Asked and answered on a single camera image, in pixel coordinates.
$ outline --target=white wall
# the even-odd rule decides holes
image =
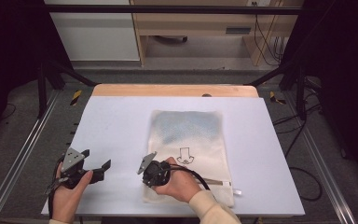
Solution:
[[[128,5],[128,0],[45,0],[46,4]],[[131,14],[50,13],[71,61],[139,61]]]

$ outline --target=sleeve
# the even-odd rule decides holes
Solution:
[[[56,221],[54,219],[51,219],[48,224],[68,224],[68,223],[65,223],[65,222],[60,222],[60,221]]]
[[[200,218],[200,224],[241,223],[226,206],[218,203],[209,190],[202,190],[191,198],[189,205]]]

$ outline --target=table surface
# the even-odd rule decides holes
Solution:
[[[197,97],[205,93],[214,97]],[[186,204],[143,202],[144,185],[136,171],[147,153],[149,121],[156,109],[222,113],[233,188],[242,191],[234,196],[235,214],[305,214],[265,102],[254,87],[101,84],[89,99],[71,147],[90,149],[85,169],[98,168],[109,159],[112,167],[104,181],[88,186],[77,209],[79,215],[195,216]],[[48,214],[47,205],[42,214]]]

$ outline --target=arrow symbol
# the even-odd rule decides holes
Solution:
[[[180,148],[180,157],[176,158],[182,164],[190,164],[193,162],[194,157],[190,156],[190,148],[189,147],[181,147]]]

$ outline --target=hand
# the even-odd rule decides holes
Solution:
[[[61,177],[62,163],[58,166],[56,177]],[[86,172],[80,179],[79,183],[74,189],[68,189],[64,186],[59,186],[53,199],[53,217],[52,219],[72,223],[75,219],[75,212],[80,203],[80,198],[84,190],[89,185],[92,179],[92,171]]]
[[[169,164],[176,164],[173,157],[166,160]],[[164,186],[153,187],[157,194],[172,196],[178,201],[188,203],[193,196],[201,191],[194,176],[185,171],[171,171],[170,181]]]

